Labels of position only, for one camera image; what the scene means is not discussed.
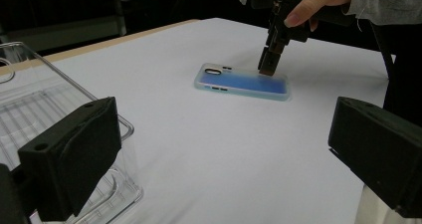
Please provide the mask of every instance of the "finger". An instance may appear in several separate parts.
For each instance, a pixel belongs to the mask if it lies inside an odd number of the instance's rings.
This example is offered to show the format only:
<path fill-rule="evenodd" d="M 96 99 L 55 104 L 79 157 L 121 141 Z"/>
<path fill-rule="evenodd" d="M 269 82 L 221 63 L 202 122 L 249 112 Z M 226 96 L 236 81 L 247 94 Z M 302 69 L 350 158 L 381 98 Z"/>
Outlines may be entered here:
<path fill-rule="evenodd" d="M 287 16 L 285 25 L 287 27 L 296 27 L 303 24 L 323 7 L 326 2 L 326 0 L 302 0 Z"/>

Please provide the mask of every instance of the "white tablecloth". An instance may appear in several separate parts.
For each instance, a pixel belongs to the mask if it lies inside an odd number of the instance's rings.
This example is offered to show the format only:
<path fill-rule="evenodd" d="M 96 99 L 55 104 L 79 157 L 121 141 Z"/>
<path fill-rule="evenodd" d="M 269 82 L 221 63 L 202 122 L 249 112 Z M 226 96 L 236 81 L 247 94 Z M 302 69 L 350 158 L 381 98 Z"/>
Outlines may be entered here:
<path fill-rule="evenodd" d="M 328 150 L 336 99 L 382 106 L 379 53 L 291 41 L 277 73 L 292 99 L 196 90 L 204 63 L 257 70 L 267 30 L 188 23 L 55 62 L 97 98 L 116 97 L 135 127 L 144 197 L 117 223 L 354 223 L 362 182 Z"/>

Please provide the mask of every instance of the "blue phone case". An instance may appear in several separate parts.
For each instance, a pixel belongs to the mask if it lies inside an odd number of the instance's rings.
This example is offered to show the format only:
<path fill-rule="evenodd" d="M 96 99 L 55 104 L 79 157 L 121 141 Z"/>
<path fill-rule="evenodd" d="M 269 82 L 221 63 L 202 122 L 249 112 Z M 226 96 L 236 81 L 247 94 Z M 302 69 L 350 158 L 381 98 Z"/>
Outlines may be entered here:
<path fill-rule="evenodd" d="M 195 87 L 201 90 L 242 95 L 255 98 L 286 101 L 290 91 L 286 76 L 266 76 L 257 71 L 206 63 L 195 78 Z"/>

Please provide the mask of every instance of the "camera cutout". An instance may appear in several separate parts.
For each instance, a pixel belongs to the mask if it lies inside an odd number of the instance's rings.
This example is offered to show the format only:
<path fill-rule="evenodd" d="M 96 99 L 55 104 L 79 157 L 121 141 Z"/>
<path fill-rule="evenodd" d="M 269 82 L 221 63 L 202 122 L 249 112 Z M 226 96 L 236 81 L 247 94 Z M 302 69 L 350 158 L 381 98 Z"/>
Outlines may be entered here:
<path fill-rule="evenodd" d="M 213 68 L 207 68 L 205 69 L 205 73 L 211 74 L 211 75 L 221 75 L 221 71 L 218 69 Z"/>

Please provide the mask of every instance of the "robotic arm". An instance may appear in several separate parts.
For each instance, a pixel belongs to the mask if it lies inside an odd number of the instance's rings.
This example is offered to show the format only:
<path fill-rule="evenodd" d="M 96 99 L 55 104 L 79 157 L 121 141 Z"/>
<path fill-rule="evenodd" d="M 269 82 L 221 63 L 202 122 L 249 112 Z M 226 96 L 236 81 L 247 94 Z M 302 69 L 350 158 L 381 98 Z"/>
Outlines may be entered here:
<path fill-rule="evenodd" d="M 279 59 L 285 46 L 289 45 L 291 39 L 305 42 L 310 35 L 311 28 L 308 23 L 295 28 L 287 28 L 283 21 L 289 13 L 302 0 L 250 0 L 253 9 L 272 8 L 270 15 L 270 28 L 268 38 L 264 47 L 258 69 L 260 74 L 272 76 L 277 68 Z M 246 5 L 247 0 L 240 0 Z M 321 21 L 348 26 L 354 20 L 353 16 L 342 14 L 339 6 L 323 7 L 314 17 Z"/>

